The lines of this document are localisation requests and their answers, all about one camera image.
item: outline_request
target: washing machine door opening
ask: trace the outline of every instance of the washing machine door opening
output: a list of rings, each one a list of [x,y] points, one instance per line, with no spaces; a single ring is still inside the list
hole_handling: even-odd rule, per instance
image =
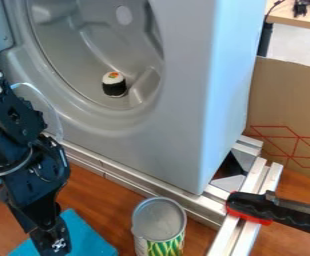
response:
[[[27,10],[44,56],[86,99],[127,110],[158,91],[163,50],[147,0],[27,0]],[[102,78],[111,71],[126,78],[124,97],[104,93]]]

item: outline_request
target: white washing machine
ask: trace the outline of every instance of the white washing machine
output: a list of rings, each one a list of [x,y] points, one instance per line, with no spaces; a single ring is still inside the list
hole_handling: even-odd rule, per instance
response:
[[[65,140],[201,194],[245,127],[265,2],[0,1],[0,69],[42,91]]]

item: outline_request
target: black handle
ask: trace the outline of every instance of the black handle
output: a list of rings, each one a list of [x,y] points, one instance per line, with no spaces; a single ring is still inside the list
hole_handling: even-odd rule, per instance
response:
[[[275,221],[310,233],[310,204],[280,199],[267,191],[264,195],[232,193],[226,205],[231,215],[258,223]]]

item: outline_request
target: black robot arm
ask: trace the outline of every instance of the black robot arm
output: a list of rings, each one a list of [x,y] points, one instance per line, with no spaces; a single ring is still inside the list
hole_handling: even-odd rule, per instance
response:
[[[62,146],[41,134],[46,128],[42,113],[18,98],[0,72],[0,199],[40,255],[66,255],[70,237],[55,199],[70,168]]]

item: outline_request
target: cardboard box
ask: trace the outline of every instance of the cardboard box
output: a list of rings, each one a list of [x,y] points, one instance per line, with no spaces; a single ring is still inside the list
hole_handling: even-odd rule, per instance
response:
[[[257,58],[244,134],[264,141],[263,157],[310,177],[310,67]]]

